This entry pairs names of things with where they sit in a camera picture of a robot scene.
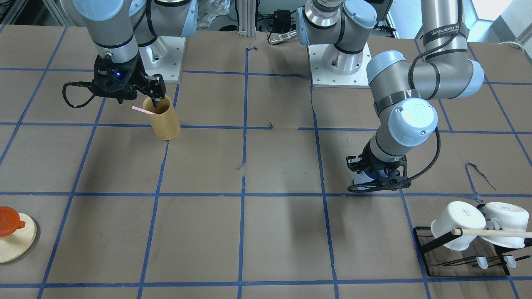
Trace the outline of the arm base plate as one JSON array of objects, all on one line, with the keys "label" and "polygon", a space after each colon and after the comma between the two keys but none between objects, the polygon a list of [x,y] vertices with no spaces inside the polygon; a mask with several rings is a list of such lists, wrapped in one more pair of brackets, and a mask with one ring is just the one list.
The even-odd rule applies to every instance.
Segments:
[{"label": "arm base plate", "polygon": [[342,53],[334,45],[308,45],[307,49],[314,87],[370,87],[367,79],[367,65],[371,61],[368,44],[357,54]]},{"label": "arm base plate", "polygon": [[148,75],[161,74],[166,83],[179,83],[186,37],[158,37],[152,44],[139,47]]}]

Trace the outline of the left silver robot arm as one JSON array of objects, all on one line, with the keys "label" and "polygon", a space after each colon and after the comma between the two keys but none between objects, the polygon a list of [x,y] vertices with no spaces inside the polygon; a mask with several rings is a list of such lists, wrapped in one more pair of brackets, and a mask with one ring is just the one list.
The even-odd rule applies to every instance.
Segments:
[{"label": "left silver robot arm", "polygon": [[[484,70],[468,59],[469,30],[461,0],[422,0],[424,53],[407,63],[402,53],[384,51],[366,68],[380,126],[361,155],[348,156],[356,173],[352,193],[406,189],[437,161],[438,115],[429,100],[469,97],[481,88]],[[327,45],[322,62],[332,73],[359,72],[376,10],[364,0],[308,0],[296,11],[302,45]]]}]

